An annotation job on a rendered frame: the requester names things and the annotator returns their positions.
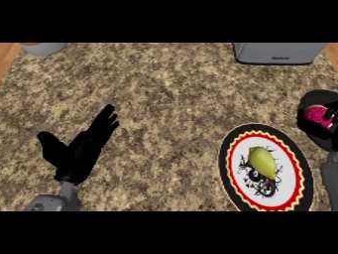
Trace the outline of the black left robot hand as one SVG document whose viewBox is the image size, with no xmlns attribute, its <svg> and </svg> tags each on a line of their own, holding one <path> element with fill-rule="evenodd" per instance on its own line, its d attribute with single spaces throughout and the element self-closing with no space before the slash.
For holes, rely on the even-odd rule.
<svg viewBox="0 0 338 254">
<path fill-rule="evenodd" d="M 87 129 L 79 132 L 69 144 L 65 144 L 50 132 L 38 133 L 42 158 L 56 167 L 57 182 L 69 182 L 73 186 L 84 182 L 116 127 L 113 106 L 106 104 Z"/>
</svg>

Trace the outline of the pink cupcake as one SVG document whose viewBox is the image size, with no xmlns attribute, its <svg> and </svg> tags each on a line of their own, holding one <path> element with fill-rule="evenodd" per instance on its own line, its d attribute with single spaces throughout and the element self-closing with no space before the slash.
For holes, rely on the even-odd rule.
<svg viewBox="0 0 338 254">
<path fill-rule="evenodd" d="M 332 119 L 324 120 L 323 116 L 327 108 L 323 105 L 311 105 L 304 109 L 304 118 L 319 123 L 326 129 L 332 127 Z"/>
</svg>

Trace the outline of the black pan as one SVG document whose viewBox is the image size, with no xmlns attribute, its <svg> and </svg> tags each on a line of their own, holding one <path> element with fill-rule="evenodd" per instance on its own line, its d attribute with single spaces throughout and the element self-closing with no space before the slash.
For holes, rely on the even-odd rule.
<svg viewBox="0 0 338 254">
<path fill-rule="evenodd" d="M 316 89 L 302 95 L 296 107 L 296 127 L 305 133 L 314 144 L 327 152 L 332 152 L 332 131 L 319 123 L 314 123 L 304 118 L 304 109 L 311 105 L 324 105 L 326 103 L 335 101 L 338 101 L 336 92 L 324 89 Z"/>
</svg>

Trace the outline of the red and white patterned plate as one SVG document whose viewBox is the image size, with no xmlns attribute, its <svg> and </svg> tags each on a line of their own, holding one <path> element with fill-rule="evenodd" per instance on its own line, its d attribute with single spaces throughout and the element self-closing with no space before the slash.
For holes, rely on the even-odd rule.
<svg viewBox="0 0 338 254">
<path fill-rule="evenodd" d="M 218 153 L 223 187 L 239 211 L 307 211 L 313 201 L 308 163 L 289 137 L 262 124 L 227 134 Z"/>
</svg>

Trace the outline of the green mango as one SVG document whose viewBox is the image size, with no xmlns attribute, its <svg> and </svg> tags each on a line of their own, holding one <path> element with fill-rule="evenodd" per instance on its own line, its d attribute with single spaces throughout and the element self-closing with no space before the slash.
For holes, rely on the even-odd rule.
<svg viewBox="0 0 338 254">
<path fill-rule="evenodd" d="M 249 164 L 264 177 L 270 180 L 274 179 L 274 159 L 270 151 L 264 147 L 249 147 Z"/>
</svg>

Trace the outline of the grey appliance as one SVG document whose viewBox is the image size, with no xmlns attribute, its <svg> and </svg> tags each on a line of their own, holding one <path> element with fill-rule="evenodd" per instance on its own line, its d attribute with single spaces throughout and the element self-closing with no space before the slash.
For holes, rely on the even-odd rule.
<svg viewBox="0 0 338 254">
<path fill-rule="evenodd" d="M 311 64 L 324 43 L 233 43 L 240 64 Z"/>
</svg>

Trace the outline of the grey round container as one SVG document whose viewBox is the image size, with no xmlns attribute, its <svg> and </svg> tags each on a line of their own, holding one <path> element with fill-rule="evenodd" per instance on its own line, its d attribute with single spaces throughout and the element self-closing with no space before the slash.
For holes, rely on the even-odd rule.
<svg viewBox="0 0 338 254">
<path fill-rule="evenodd" d="M 57 53 L 66 45 L 66 43 L 22 44 L 22 49 L 28 54 L 44 57 Z"/>
</svg>

